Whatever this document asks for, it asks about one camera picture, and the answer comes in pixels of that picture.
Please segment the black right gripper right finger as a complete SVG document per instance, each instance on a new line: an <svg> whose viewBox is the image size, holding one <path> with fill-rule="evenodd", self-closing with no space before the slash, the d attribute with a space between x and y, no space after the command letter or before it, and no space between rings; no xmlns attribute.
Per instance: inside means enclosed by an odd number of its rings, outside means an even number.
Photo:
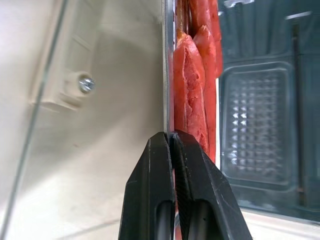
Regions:
<svg viewBox="0 0 320 240"><path fill-rule="evenodd" d="M182 240L253 240L232 188L197 140L170 139Z"/></svg>

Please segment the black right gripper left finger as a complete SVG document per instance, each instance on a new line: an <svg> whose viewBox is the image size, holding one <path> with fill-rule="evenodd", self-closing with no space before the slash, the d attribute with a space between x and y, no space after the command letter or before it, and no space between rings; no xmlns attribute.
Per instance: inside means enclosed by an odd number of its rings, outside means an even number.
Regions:
<svg viewBox="0 0 320 240"><path fill-rule="evenodd" d="M170 148L158 132L126 182L118 240L173 240L175 208Z"/></svg>

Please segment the thin metal baking tray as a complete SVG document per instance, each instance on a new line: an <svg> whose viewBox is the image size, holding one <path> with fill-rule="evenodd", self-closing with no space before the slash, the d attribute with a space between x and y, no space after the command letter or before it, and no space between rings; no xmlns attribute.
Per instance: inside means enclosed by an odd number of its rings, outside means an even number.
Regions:
<svg viewBox="0 0 320 240"><path fill-rule="evenodd" d="M162 65L163 65L163 128L166 137L174 131L174 0L161 0L162 6Z"/></svg>

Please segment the red sausage with split skin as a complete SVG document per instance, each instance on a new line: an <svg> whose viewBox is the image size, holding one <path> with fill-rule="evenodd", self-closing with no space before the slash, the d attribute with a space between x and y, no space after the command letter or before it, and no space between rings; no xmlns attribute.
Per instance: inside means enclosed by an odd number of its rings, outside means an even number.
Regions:
<svg viewBox="0 0 320 240"><path fill-rule="evenodd" d="M173 53L174 129L194 136L208 153L205 82L205 69L195 42L190 35L178 31Z"/></svg>

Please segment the cream glass toaster oven door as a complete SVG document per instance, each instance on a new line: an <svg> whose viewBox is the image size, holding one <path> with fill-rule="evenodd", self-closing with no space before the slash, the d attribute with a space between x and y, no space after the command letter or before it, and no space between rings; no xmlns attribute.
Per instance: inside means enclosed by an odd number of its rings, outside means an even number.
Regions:
<svg viewBox="0 0 320 240"><path fill-rule="evenodd" d="M0 0L0 240L118 240L163 129L162 0Z"/></svg>

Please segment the silver screw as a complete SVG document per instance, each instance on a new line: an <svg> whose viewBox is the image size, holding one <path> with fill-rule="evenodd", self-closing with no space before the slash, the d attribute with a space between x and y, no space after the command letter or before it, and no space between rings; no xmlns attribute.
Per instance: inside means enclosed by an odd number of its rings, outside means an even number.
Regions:
<svg viewBox="0 0 320 240"><path fill-rule="evenodd" d="M78 88L83 94L90 94L96 88L96 81L87 76L81 77L78 80Z"/></svg>

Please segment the black plastic tray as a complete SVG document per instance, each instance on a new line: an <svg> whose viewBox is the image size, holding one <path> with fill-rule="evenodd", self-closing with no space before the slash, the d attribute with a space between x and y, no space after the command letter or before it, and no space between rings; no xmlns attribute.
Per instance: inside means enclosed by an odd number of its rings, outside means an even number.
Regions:
<svg viewBox="0 0 320 240"><path fill-rule="evenodd" d="M220 168L239 206L320 223L320 0L218 0Z"/></svg>

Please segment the browned red sausage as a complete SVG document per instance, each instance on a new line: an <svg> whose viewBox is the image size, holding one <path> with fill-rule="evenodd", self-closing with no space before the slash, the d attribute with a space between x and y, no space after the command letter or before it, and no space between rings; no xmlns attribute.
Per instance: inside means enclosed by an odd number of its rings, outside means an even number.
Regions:
<svg viewBox="0 0 320 240"><path fill-rule="evenodd" d="M178 46L182 32L187 35L191 33L191 13L189 0L174 0L174 24L175 24L175 40L174 48Z"/></svg>

